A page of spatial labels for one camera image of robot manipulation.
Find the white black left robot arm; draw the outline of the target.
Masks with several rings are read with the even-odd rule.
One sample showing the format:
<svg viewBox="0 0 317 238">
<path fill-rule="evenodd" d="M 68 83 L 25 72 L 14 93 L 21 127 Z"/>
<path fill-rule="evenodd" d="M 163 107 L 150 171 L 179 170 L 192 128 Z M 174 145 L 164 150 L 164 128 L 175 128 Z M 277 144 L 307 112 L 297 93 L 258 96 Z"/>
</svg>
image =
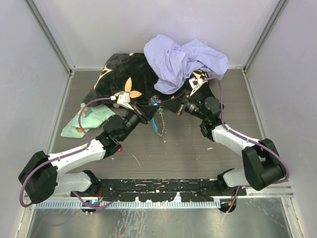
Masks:
<svg viewBox="0 0 317 238">
<path fill-rule="evenodd" d="M 31 204 L 41 203 L 54 194 L 84 192 L 95 196 L 99 192 L 99 180 L 90 172 L 70 174 L 69 171 L 93 161 L 115 154 L 130 133 L 140 123 L 148 124 L 159 110 L 159 104 L 128 104 L 126 115 L 110 116 L 103 132 L 84 145 L 55 154 L 38 151 L 28 161 L 18 180 L 21 183 L 19 202 L 23 207 L 26 194 Z"/>
</svg>

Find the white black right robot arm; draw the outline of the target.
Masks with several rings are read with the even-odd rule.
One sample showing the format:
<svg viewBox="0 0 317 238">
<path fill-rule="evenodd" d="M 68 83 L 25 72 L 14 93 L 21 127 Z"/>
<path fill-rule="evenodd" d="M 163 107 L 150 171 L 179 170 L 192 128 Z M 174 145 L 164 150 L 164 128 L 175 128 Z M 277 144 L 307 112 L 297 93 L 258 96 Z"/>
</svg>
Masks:
<svg viewBox="0 0 317 238">
<path fill-rule="evenodd" d="M 213 95 L 197 99 L 184 92 L 162 101 L 160 105 L 177 115 L 187 112 L 200 118 L 204 137 L 226 146 L 242 158 L 242 168 L 218 175 L 217 189 L 222 195 L 229 195 L 238 186 L 250 186 L 260 191 L 271 184 L 288 180 L 288 170 L 275 144 L 270 139 L 257 140 L 229 127 L 221 117 L 223 105 Z"/>
</svg>

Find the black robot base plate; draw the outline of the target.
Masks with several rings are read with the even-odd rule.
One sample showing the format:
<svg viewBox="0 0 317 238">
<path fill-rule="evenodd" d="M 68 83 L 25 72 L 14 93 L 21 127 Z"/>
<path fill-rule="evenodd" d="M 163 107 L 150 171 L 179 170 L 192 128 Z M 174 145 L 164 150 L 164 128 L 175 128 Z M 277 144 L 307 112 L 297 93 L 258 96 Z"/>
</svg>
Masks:
<svg viewBox="0 0 317 238">
<path fill-rule="evenodd" d="M 217 196 L 234 196 L 236 188 L 220 188 L 209 178 L 181 179 L 102 179 L 92 188 L 77 194 L 81 198 L 99 197 L 103 201 L 171 202 L 180 195 L 181 202 L 213 201 Z"/>
</svg>

